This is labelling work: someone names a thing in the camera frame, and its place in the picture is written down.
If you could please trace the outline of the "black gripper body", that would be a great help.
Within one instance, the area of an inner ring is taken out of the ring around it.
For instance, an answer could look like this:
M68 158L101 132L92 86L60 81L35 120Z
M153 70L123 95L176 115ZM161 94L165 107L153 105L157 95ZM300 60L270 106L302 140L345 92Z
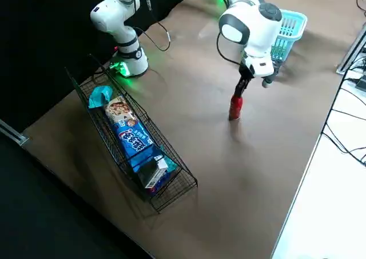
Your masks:
M251 81L254 75L250 68L247 67L245 61L241 61L239 65L240 81Z

